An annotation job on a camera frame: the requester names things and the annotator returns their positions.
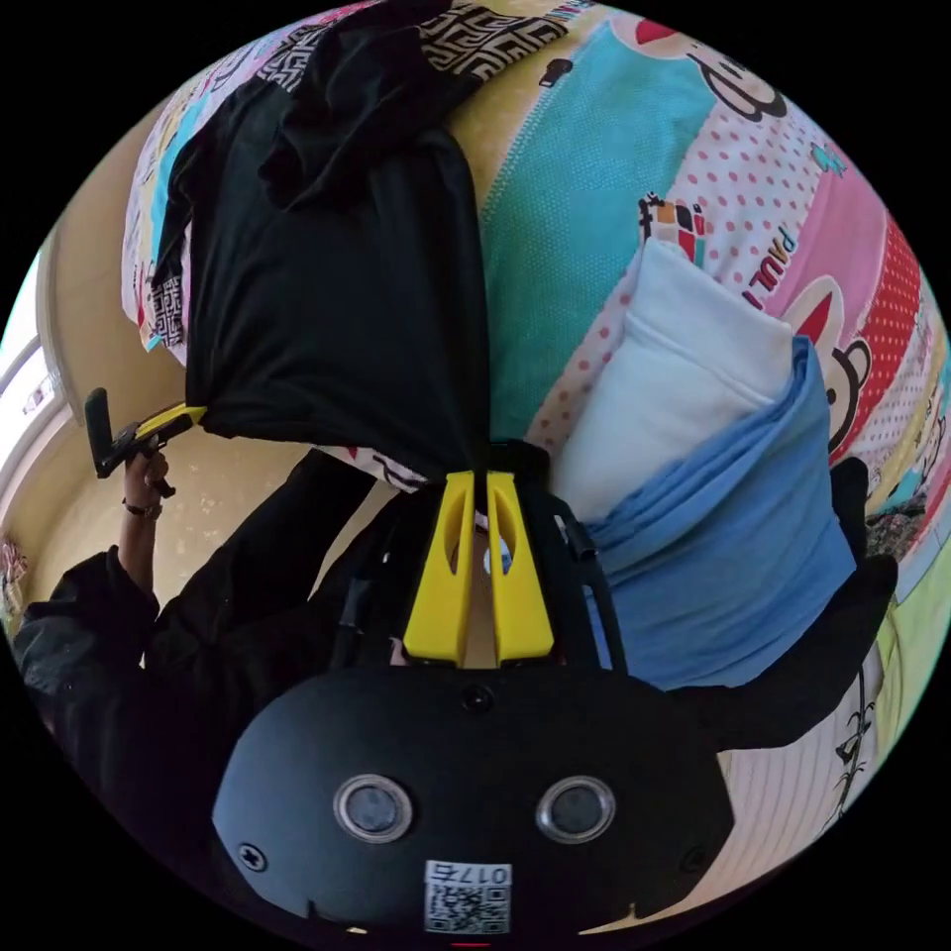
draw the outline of blue folded blanket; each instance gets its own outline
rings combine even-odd
[[[774,404],[655,475],[588,530],[628,670],[661,689],[761,674],[855,571],[832,510],[829,408],[805,337]],[[601,663],[609,667],[589,603]]]

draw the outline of wristwatch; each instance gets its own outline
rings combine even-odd
[[[161,515],[161,502],[156,502],[155,505],[150,505],[148,508],[143,508],[141,505],[131,505],[125,499],[122,500],[122,504],[131,515],[147,518],[150,522],[156,521]]]

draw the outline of window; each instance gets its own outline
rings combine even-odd
[[[40,255],[20,288],[0,342],[0,488],[62,405],[37,328]]]

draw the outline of polka dot pattern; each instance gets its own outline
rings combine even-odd
[[[636,267],[628,267],[536,413],[525,437],[528,442],[552,454],[565,445],[588,394],[621,341],[624,311],[636,280]]]
[[[890,218],[879,282],[866,319],[859,328],[860,336],[869,345],[872,353],[872,368],[859,394],[859,404],[851,429],[854,435],[851,439],[846,438],[835,451],[832,455],[833,462],[846,454],[859,434],[865,435],[864,430],[873,412],[896,383],[906,352],[909,350],[911,335],[915,330],[920,293],[921,272],[918,262],[901,229]],[[879,418],[894,420],[895,413],[889,416],[886,412]],[[886,431],[891,432],[891,430],[883,429],[883,427],[894,425],[894,423],[877,423],[876,433],[870,433],[869,437],[875,435],[884,437]],[[883,442],[885,448],[893,448],[895,444],[896,440]]]
[[[767,252],[779,227],[791,235],[802,227],[820,175],[809,157],[814,127],[790,105],[786,118],[768,124],[717,105],[667,196],[704,208],[703,269],[737,293],[747,289],[759,266],[757,256]],[[738,259],[743,261],[739,269],[731,264]]]
[[[887,465],[927,396],[928,372],[922,368],[930,367],[932,344],[933,337],[912,334],[892,385],[852,443],[850,455],[861,458],[870,473]]]

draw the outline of colorful bedding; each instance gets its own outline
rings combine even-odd
[[[914,597],[915,610],[945,629],[940,592],[951,578],[947,556],[943,568],[938,559],[951,532],[951,348],[931,288],[872,186],[785,95],[684,34],[589,0],[489,6],[547,14],[569,29],[488,82],[450,123],[479,206],[493,436],[559,451],[619,341],[632,261],[648,236],[676,241],[724,287],[812,340],[831,407],[830,463],[866,462],[869,515],[923,500],[913,523],[895,519],[897,604]],[[123,304],[147,349],[161,342],[187,359],[187,246],[180,283],[150,283],[174,158],[236,85],[306,54],[293,43],[299,26],[186,83],[149,136],[123,248]],[[400,487],[419,482],[370,449],[328,451]],[[896,630],[880,638],[893,686],[879,723],[902,703],[908,667],[892,664],[902,653],[934,657],[942,641],[918,625]],[[920,692],[919,680],[905,697]],[[880,756],[896,735],[880,737]]]

